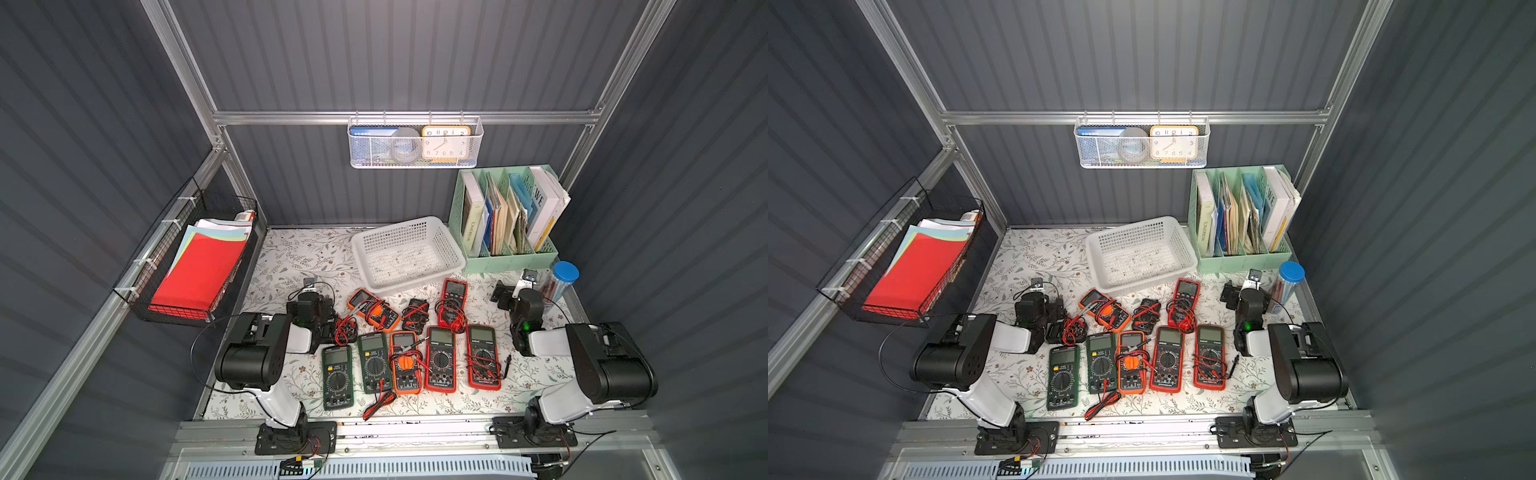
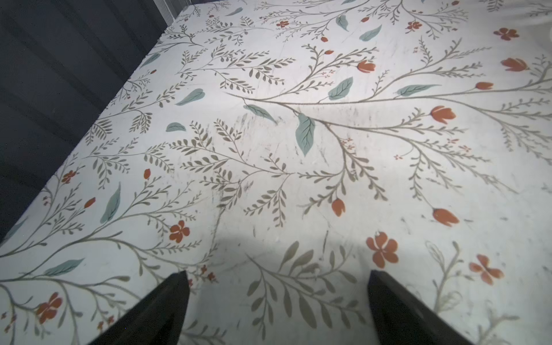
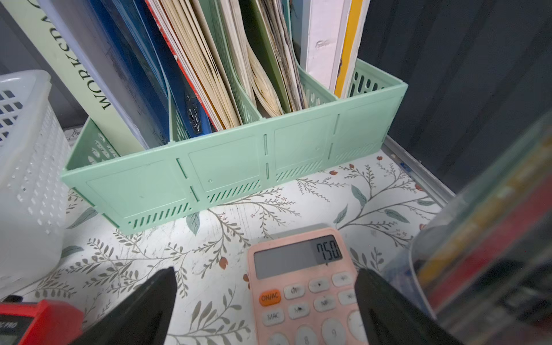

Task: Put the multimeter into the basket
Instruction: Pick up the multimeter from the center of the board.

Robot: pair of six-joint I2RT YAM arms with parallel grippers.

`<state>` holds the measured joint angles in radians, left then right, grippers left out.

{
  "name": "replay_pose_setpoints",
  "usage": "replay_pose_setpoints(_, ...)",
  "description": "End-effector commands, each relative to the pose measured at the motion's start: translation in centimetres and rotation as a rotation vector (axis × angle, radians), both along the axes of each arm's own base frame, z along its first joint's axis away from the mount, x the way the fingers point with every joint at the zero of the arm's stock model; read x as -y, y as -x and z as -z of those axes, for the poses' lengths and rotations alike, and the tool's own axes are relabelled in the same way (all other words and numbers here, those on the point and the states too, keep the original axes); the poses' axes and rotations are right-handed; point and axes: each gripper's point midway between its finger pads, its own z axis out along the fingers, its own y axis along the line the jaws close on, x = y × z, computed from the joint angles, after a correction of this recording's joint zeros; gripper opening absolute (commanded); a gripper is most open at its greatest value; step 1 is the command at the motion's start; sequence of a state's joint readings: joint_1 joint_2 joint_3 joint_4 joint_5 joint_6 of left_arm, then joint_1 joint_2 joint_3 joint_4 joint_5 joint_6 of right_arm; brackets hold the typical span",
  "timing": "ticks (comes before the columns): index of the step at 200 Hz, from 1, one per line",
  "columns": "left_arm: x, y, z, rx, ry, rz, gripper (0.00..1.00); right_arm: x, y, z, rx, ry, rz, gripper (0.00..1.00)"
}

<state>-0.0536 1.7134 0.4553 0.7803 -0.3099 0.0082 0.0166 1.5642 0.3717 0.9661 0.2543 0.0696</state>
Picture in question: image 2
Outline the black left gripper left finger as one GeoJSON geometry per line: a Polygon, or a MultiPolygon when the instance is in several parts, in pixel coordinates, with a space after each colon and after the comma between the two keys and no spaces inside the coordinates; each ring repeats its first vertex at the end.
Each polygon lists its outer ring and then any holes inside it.
{"type": "Polygon", "coordinates": [[[190,297],[186,272],[152,290],[93,344],[177,344],[190,297]]]}

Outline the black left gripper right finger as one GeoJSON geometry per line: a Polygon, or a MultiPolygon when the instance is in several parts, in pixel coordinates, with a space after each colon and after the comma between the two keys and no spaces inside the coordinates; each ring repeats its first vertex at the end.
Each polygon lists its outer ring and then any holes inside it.
{"type": "Polygon", "coordinates": [[[367,294],[381,344],[472,344],[384,271],[372,270],[367,294]]]}

